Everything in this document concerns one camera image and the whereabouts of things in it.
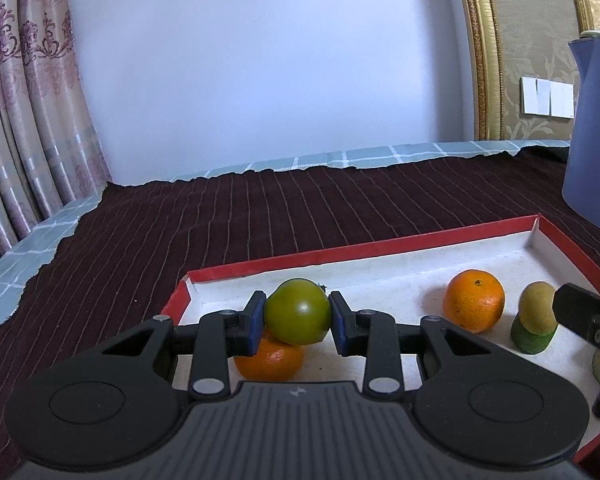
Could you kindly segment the orange mandarin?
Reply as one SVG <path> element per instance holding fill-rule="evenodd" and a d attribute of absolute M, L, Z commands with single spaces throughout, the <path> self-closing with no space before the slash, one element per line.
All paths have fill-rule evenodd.
<path fill-rule="evenodd" d="M 456 274 L 442 301 L 444 316 L 474 334 L 490 330 L 501 318 L 505 292 L 501 282 L 483 270 L 465 270 Z"/>
<path fill-rule="evenodd" d="M 286 344 L 266 330 L 254 356 L 235 356 L 238 373 L 250 382 L 289 382 L 301 370 L 304 348 Z"/>

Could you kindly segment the yellow longan fruit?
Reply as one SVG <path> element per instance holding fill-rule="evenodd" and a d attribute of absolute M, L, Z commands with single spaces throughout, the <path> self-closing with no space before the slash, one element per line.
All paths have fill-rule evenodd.
<path fill-rule="evenodd" d="M 529 333 L 547 335 L 556 330 L 553 311 L 555 289 L 547 282 L 529 284 L 518 301 L 518 318 Z"/>

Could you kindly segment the green tomato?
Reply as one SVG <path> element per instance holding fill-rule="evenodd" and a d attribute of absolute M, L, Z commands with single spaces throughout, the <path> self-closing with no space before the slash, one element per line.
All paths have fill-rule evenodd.
<path fill-rule="evenodd" d="M 323 341 L 332 324 L 332 311 L 320 286 L 305 278 L 292 278 L 266 298 L 263 318 L 275 338 L 308 346 Z"/>

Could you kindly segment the dark sugarcane piece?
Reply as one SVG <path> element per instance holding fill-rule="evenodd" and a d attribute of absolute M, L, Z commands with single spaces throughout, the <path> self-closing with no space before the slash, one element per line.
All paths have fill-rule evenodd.
<path fill-rule="evenodd" d="M 600 384 L 600 349 L 596 349 L 592 356 L 592 374 Z"/>

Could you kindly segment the dark striped table cloth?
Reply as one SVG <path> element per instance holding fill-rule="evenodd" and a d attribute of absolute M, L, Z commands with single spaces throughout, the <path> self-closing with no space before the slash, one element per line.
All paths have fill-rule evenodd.
<path fill-rule="evenodd" d="M 15 385 L 161 311 L 188 271 L 542 214 L 600 266 L 600 229 L 562 199 L 563 148 L 388 167 L 245 171 L 108 184 L 0 325 L 0 479 L 20 464 L 3 422 Z"/>

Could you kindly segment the blue electric kettle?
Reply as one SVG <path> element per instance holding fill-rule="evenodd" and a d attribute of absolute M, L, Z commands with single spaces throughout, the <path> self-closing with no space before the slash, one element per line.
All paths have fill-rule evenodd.
<path fill-rule="evenodd" d="M 562 197 L 582 218 L 600 228 L 600 30 L 585 30 L 570 42 L 580 91 Z"/>

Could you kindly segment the pink patterned curtain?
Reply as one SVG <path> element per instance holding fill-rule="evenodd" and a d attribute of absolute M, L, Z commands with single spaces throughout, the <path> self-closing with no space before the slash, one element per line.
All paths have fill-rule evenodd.
<path fill-rule="evenodd" d="M 69 0 L 0 0 L 0 257 L 109 178 Z"/>

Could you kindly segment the white wall switch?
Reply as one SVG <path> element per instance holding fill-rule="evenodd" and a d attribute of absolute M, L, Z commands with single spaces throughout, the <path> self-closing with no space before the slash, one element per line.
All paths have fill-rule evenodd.
<path fill-rule="evenodd" d="M 574 117 L 573 84 L 523 76 L 520 95 L 522 114 L 560 119 Z"/>

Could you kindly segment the gold picture frame moulding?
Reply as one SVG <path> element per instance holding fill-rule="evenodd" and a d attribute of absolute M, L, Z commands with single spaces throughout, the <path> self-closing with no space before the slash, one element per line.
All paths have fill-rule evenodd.
<path fill-rule="evenodd" d="M 474 86 L 475 139 L 503 139 L 503 55 L 493 0 L 462 0 Z"/>

